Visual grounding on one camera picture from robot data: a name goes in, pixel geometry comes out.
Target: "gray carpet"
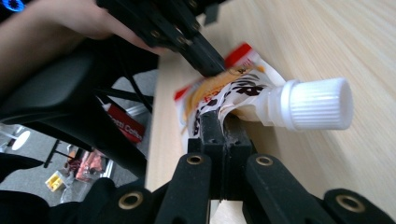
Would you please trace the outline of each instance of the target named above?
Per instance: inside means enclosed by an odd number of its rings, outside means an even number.
[[[143,94],[146,95],[154,95],[155,92],[155,84],[157,80],[157,71],[153,70],[147,73],[139,74],[135,76],[137,85]],[[130,83],[122,78],[120,79],[114,86],[116,89],[125,90],[125,91],[133,91]],[[142,108],[140,103],[131,102],[127,100],[113,98],[119,105],[124,107],[125,109],[134,107],[134,108]],[[149,150],[149,130],[151,123],[151,115],[147,110],[137,109],[135,110],[138,113],[133,115],[133,118],[138,122],[146,126],[146,132],[143,138],[142,143],[138,144],[137,147],[147,156]],[[1,129],[7,133],[12,133],[13,130],[16,130],[18,126],[5,126],[1,125]],[[9,140],[8,137],[0,134],[0,146],[3,146],[3,149],[6,153],[18,154],[26,157],[35,158],[40,161],[44,161],[52,149],[56,139],[44,135],[43,133],[38,133],[33,130],[31,131],[31,135],[27,142],[18,150],[12,150],[10,147],[5,147],[4,143]],[[65,142],[61,142],[58,145],[57,150],[67,154],[67,146],[68,144]],[[29,170],[20,170],[14,172],[9,175],[7,179],[0,184],[0,189],[7,190],[16,190],[33,193],[45,199],[49,205],[53,206],[59,204],[61,201],[61,197],[63,194],[62,190],[56,190],[51,192],[45,182],[50,176],[57,170],[62,169],[64,163],[66,162],[66,157],[54,154],[51,164],[48,168],[44,168],[43,166],[39,166]],[[115,182],[117,186],[121,186],[126,183],[130,183],[131,181],[136,180],[136,177],[131,174],[129,171],[119,167],[115,164],[112,172],[111,178]],[[72,201],[80,201],[85,193],[88,191],[90,184],[84,184],[78,181],[73,183],[73,195],[71,199]]]

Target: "wooden table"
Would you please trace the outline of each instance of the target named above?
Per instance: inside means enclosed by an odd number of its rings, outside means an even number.
[[[286,80],[346,77],[355,106],[348,130],[292,133],[249,123],[247,131],[260,152],[281,159],[309,192],[322,197],[328,189],[351,189],[396,219],[394,15],[393,0],[233,0],[203,34],[222,55],[247,41]],[[198,77],[180,55],[161,58],[148,159],[151,190],[171,179],[183,153],[174,92]],[[243,223],[229,212],[240,203],[225,205],[212,223]]]

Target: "brass screw insert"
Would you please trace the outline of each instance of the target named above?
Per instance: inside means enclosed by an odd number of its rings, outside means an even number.
[[[256,158],[256,162],[258,164],[264,165],[264,166],[270,166],[270,165],[274,164],[274,162],[270,158],[264,157],[264,156]]]
[[[187,158],[187,162],[191,165],[198,165],[204,162],[204,158],[200,156],[190,156]]]
[[[354,213],[362,213],[366,210],[364,204],[361,201],[349,195],[338,195],[337,197],[335,197],[335,200],[343,208]]]
[[[122,195],[119,199],[119,207],[124,210],[134,209],[143,202],[143,194],[140,191],[132,191]]]

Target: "white screw cap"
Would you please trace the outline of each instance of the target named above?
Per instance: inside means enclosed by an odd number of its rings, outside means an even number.
[[[342,77],[288,81],[280,98],[282,119],[289,130],[344,130],[352,121],[352,92]]]

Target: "red package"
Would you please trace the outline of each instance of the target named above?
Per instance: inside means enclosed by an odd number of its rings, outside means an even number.
[[[143,139],[145,127],[132,119],[126,112],[112,104],[103,105],[107,114],[113,119],[121,132],[133,143],[139,143]]]

